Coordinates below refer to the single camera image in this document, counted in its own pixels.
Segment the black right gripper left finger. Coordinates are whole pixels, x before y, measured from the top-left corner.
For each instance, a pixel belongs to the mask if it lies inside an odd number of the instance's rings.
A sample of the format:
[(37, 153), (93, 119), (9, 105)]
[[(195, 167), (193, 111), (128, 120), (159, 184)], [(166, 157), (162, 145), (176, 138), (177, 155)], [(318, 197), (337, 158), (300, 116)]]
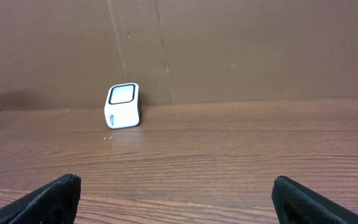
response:
[(0, 224), (73, 224), (81, 195), (81, 178), (65, 174), (0, 208)]

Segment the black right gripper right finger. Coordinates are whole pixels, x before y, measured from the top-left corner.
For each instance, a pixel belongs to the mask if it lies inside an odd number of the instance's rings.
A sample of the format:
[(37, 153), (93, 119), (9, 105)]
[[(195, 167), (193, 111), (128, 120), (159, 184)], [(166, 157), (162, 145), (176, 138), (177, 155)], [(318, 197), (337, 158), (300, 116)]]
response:
[(286, 176), (275, 179), (272, 201), (280, 224), (358, 224), (358, 214)]

